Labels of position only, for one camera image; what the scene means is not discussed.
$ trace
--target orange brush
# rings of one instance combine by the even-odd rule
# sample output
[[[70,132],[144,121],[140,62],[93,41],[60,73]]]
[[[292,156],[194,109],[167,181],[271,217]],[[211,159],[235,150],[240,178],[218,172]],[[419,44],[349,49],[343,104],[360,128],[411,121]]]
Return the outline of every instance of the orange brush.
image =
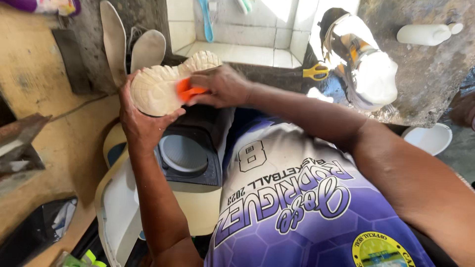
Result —
[[[177,90],[178,98],[183,102],[190,101],[195,95],[199,95],[208,91],[202,87],[191,87],[190,78],[185,78],[176,83],[175,88]]]

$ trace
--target cloth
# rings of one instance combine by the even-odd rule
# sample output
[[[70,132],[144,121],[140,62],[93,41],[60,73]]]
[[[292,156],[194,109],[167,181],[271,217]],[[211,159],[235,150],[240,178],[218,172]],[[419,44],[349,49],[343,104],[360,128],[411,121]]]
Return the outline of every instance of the cloth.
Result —
[[[228,148],[206,266],[433,266],[333,144],[259,117]]]

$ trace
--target man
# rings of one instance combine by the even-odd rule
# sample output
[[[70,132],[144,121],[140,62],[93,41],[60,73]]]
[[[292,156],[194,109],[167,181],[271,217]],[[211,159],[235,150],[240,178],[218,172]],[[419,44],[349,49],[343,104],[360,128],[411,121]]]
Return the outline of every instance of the man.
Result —
[[[121,120],[156,266],[474,266],[475,195],[450,168],[383,124],[249,82],[229,66],[193,74],[191,83],[211,93],[188,105],[251,107],[279,119],[256,119],[231,144],[203,262],[153,153],[185,111],[141,114],[130,100],[133,77]]]

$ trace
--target number 8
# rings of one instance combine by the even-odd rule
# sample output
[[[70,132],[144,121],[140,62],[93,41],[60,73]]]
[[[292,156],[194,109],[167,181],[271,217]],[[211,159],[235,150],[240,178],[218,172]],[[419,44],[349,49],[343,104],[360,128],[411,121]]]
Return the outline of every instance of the number 8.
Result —
[[[238,158],[241,172],[247,172],[264,164],[267,157],[262,141],[255,141],[245,145],[239,151]]]

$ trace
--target scissors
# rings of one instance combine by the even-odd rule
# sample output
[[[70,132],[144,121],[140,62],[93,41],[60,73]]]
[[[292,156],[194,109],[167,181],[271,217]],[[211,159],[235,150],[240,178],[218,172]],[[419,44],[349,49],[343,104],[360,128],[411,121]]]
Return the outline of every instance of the scissors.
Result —
[[[303,77],[304,78],[311,78],[314,81],[322,81],[328,77],[328,67],[324,66],[320,63],[316,64],[313,68],[304,69]]]

